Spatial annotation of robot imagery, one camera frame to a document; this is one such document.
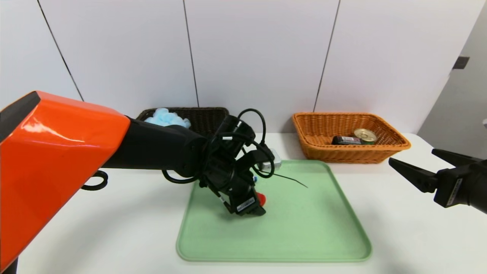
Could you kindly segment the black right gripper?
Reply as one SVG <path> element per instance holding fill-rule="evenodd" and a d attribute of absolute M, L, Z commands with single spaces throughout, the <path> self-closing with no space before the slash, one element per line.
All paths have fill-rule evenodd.
<path fill-rule="evenodd" d="M 434 202 L 444 208 L 461 204 L 487 213 L 486 160 L 436 148 L 431 153 L 455 168 L 436 174 L 395 158 L 388 164 L 421 192 L 436 191 Z"/>

